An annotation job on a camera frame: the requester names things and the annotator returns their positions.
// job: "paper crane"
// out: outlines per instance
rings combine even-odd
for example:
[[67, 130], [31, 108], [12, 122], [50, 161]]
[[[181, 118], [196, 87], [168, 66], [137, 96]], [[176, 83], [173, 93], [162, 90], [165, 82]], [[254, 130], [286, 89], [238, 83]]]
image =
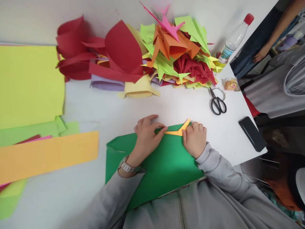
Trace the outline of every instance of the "paper crane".
[[162, 13], [162, 22], [157, 19], [143, 4], [142, 6], [144, 7], [145, 10], [147, 10], [149, 12], [149, 14], [151, 16], [153, 16], [158, 23], [161, 25], [161, 27], [163, 29], [165, 29], [169, 34], [171, 34], [177, 41], [179, 41], [178, 35], [177, 35], [177, 31], [181, 28], [181, 26], [183, 26], [185, 24], [185, 22], [182, 22], [181, 24], [179, 24], [178, 26], [173, 26], [170, 24], [170, 22], [168, 21], [167, 17], [165, 16], [168, 8], [170, 5], [168, 5], [165, 10], [161, 11]]

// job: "right hand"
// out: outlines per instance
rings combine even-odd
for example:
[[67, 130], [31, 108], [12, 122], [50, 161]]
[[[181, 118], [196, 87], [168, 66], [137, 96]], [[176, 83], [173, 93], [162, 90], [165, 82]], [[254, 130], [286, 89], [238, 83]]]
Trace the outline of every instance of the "right hand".
[[190, 155], [195, 159], [200, 157], [207, 144], [207, 129], [198, 122], [192, 123], [182, 130], [183, 145]]

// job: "person's leg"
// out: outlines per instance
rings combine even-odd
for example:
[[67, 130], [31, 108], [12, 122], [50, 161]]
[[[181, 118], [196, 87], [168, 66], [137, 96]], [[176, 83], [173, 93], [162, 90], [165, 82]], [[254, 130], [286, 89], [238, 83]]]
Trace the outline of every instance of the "person's leg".
[[282, 12], [273, 8], [247, 40], [238, 58], [230, 63], [237, 79], [246, 75], [255, 66], [253, 56], [267, 43], [282, 14]]

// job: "smartphone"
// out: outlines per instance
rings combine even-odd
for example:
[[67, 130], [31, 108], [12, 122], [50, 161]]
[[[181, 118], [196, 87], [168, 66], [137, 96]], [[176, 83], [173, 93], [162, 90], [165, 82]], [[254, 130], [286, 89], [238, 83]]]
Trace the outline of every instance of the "smartphone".
[[240, 120], [238, 123], [242, 127], [243, 131], [247, 135], [250, 142], [252, 143], [254, 149], [257, 152], [261, 152], [263, 148], [266, 146], [266, 142], [259, 133], [256, 126], [251, 121], [251, 119], [249, 117], [245, 117], [242, 120]]

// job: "hand in background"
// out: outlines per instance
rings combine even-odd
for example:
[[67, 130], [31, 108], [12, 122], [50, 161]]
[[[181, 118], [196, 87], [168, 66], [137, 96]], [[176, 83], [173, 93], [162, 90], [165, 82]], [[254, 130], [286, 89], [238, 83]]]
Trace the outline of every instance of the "hand in background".
[[190, 155], [197, 159], [204, 151], [207, 144], [207, 129], [202, 124], [194, 122], [182, 130], [183, 145]]
[[[162, 123], [156, 122], [151, 124], [152, 119], [157, 118], [158, 115], [152, 114], [138, 121], [138, 124], [134, 127], [138, 138], [136, 145], [129, 155], [126, 163], [132, 167], [138, 167], [142, 162], [157, 148], [164, 133], [167, 131], [167, 127]], [[155, 129], [162, 128], [162, 130], [156, 135]]]
[[260, 62], [264, 57], [268, 54], [270, 50], [270, 46], [268, 44], [264, 45], [261, 50], [253, 57], [253, 62], [257, 63]]

